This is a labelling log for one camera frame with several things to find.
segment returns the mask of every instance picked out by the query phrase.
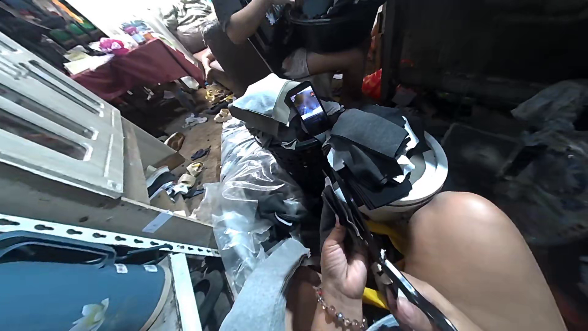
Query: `knee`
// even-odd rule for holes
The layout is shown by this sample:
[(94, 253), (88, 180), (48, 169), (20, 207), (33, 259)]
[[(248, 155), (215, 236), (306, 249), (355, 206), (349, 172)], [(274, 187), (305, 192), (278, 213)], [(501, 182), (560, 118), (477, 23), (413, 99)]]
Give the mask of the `knee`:
[(511, 226), (512, 222), (492, 202), (469, 192), (442, 192), (413, 215), (413, 230), (460, 230), (472, 226)]

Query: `red plastic bag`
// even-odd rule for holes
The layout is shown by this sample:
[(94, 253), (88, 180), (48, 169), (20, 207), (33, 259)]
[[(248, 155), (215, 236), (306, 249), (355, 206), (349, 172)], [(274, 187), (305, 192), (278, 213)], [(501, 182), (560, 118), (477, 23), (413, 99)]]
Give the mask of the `red plastic bag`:
[(362, 93), (372, 99), (380, 100), (382, 96), (382, 69), (363, 77)]

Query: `leg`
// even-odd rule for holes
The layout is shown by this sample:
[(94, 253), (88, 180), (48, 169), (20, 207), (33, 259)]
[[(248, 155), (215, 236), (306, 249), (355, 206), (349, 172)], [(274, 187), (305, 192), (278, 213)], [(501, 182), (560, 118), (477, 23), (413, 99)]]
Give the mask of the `leg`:
[(406, 272), (482, 329), (565, 330), (523, 237), (491, 202), (472, 193), (440, 193), (410, 225)]
[(343, 52), (317, 54), (309, 52), (306, 57), (310, 75), (323, 72), (343, 72), (343, 93), (345, 97), (360, 100), (365, 70), (366, 52), (359, 48)]

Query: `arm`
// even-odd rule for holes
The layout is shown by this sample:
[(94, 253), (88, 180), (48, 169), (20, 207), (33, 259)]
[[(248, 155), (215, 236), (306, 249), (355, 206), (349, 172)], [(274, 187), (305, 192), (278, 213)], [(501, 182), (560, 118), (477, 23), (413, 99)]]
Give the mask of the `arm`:
[(251, 37), (271, 5), (272, 0), (253, 0), (245, 8), (231, 15), (226, 29), (229, 39), (235, 44), (241, 44)]

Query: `clear plastic sheet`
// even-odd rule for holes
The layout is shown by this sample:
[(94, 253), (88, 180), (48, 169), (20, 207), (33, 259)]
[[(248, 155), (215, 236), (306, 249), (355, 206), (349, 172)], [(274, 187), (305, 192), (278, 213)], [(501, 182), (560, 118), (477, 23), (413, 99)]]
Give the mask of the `clear plastic sheet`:
[(258, 199), (281, 193), (295, 214), (304, 210), (303, 193), (236, 118), (223, 123), (221, 163), (220, 183), (205, 184), (196, 218), (213, 225), (229, 281), (239, 293), (247, 277), (267, 257), (261, 243), (269, 238), (273, 223), (256, 216)]

